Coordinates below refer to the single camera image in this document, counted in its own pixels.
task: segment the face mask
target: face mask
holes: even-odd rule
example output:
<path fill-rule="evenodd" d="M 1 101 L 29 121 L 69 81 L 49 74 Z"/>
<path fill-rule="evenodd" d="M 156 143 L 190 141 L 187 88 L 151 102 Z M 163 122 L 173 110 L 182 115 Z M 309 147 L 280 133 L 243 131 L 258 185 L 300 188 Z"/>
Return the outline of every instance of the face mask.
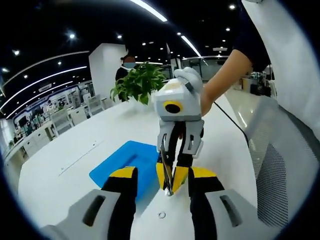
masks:
<path fill-rule="evenodd" d="M 136 66 L 135 62 L 125 62 L 123 64 L 127 69 L 133 69 Z"/>

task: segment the ceiling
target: ceiling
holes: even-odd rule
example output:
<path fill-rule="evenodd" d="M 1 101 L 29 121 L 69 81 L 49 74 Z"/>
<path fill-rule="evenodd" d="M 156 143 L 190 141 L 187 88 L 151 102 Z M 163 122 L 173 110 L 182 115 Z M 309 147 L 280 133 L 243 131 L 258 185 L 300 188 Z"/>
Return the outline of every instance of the ceiling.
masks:
<path fill-rule="evenodd" d="M 218 52 L 213 51 L 217 47 L 228 48 L 223 55 L 229 54 L 238 33 L 237 0 L 198 0 L 193 4 L 173 0 L 145 2 L 168 21 L 160 21 L 130 0 L 6 1 L 1 6 L 2 12 L 14 19 L 1 19 L 5 23 L 2 32 L 6 34 L 1 39 L 0 67 L 9 71 L 0 72 L 5 84 L 5 96 L 0 96 L 2 117 L 39 94 L 38 89 L 49 83 L 58 86 L 72 80 L 75 84 L 90 80 L 88 56 L 101 43 L 125 44 L 138 62 L 164 62 L 169 56 L 160 48 L 166 49 L 166 44 L 173 52 L 171 57 L 196 57 L 177 35 L 180 32 L 202 56 L 217 55 Z M 87 52 L 55 57 L 82 51 Z M 44 62 L 21 72 L 40 61 Z M 72 70 L 85 66 L 87 68 Z M 35 83 L 67 70 L 71 71 Z"/>

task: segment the white table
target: white table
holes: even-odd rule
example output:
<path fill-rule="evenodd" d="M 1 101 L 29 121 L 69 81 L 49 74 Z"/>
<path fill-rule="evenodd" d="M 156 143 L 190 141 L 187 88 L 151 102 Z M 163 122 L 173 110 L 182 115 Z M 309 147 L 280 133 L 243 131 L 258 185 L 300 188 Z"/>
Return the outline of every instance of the white table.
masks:
<path fill-rule="evenodd" d="M 217 103 L 238 122 L 224 95 Z M 203 119 L 204 145 L 193 165 L 216 172 L 226 189 L 236 190 L 257 207 L 255 173 L 243 134 L 215 105 Z M 22 206 L 39 227 L 59 223 L 72 204 L 99 189 L 89 177 L 91 170 L 129 140 L 156 145 L 158 133 L 156 113 L 139 114 L 130 102 L 93 116 L 51 141 L 22 166 L 18 188 Z M 135 217 L 131 239 L 194 239 L 189 207 L 187 184 L 172 197 L 159 190 Z M 162 211 L 166 217 L 159 219 Z"/>

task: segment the green leaves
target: green leaves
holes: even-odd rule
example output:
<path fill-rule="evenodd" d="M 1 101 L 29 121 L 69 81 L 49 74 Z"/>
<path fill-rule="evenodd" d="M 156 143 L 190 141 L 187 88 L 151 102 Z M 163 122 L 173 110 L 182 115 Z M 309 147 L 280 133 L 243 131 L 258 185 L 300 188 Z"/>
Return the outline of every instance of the green leaves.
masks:
<path fill-rule="evenodd" d="M 148 97 L 148 93 L 143 93 L 140 96 L 140 102 L 144 105 L 148 105 L 149 102 L 149 97 Z"/>
<path fill-rule="evenodd" d="M 126 77 L 116 81 L 115 87 L 110 91 L 110 98 L 115 101 L 118 95 L 128 101 L 129 97 L 133 97 L 147 105 L 151 92 L 164 86 L 166 76 L 161 71 L 160 67 L 144 62 L 137 69 L 132 69 Z"/>

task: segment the black cable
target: black cable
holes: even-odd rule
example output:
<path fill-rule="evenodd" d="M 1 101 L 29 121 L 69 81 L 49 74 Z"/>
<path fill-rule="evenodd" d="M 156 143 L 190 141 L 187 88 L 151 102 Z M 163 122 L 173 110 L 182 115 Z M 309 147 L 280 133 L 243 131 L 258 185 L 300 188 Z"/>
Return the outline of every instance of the black cable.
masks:
<path fill-rule="evenodd" d="M 245 137 L 246 144 L 247 144 L 248 147 L 249 147 L 248 137 L 247 137 L 247 135 L 245 134 L 245 132 L 241 129 L 241 127 L 240 127 L 238 124 L 236 124 L 236 122 L 235 122 L 216 102 L 214 102 L 214 104 L 228 117 L 228 119 L 231 120 L 231 122 L 233 122 L 234 125 L 236 125 L 236 127 L 237 127 L 238 129 L 240 129 L 240 131 L 243 133 L 243 135 L 244 135 L 244 137 Z"/>

